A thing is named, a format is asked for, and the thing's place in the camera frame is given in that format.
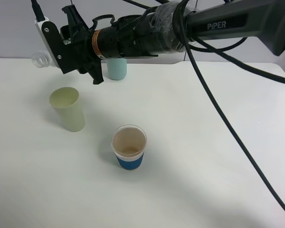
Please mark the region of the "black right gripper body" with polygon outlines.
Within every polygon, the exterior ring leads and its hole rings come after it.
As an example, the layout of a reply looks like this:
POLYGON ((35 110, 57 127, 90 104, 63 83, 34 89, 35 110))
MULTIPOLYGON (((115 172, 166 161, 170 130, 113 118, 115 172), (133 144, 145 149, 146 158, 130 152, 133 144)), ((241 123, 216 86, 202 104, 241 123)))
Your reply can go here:
POLYGON ((60 68, 67 72, 77 70, 81 74, 93 74, 96 69, 96 55, 90 44, 93 33, 85 28, 61 28, 60 33, 64 43, 60 68))

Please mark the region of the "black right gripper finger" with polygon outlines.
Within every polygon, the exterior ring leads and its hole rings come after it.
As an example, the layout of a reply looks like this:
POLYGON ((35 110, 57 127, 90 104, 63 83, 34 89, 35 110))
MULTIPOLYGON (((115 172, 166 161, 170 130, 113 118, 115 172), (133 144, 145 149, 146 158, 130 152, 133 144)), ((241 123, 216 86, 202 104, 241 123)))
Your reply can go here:
POLYGON ((87 73, 92 77, 93 84, 99 85, 104 82, 103 73, 102 73, 102 65, 100 60, 93 60, 84 66, 87 73))
POLYGON ((70 36, 74 36, 82 31, 88 31, 88 26, 83 18, 78 13, 75 5, 68 5, 62 8, 62 11, 67 15, 68 32, 70 36))

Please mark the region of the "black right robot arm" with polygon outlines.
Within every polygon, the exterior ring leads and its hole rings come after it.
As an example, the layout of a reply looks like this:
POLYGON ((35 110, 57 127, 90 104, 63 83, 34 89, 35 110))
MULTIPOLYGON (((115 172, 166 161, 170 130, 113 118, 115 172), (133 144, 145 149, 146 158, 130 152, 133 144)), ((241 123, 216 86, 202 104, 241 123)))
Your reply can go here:
POLYGON ((159 54, 191 51, 191 42, 201 44, 200 52, 213 52, 240 68, 265 78, 278 77, 254 69, 214 48, 208 40, 259 38, 276 56, 285 50, 285 0, 233 0, 194 11, 187 1, 165 1, 147 8, 142 15, 115 19, 111 14, 93 19, 87 26, 74 5, 63 8, 68 24, 61 28, 64 51, 57 55, 64 72, 89 73, 95 84, 103 81, 100 61, 112 58, 156 57, 159 54))

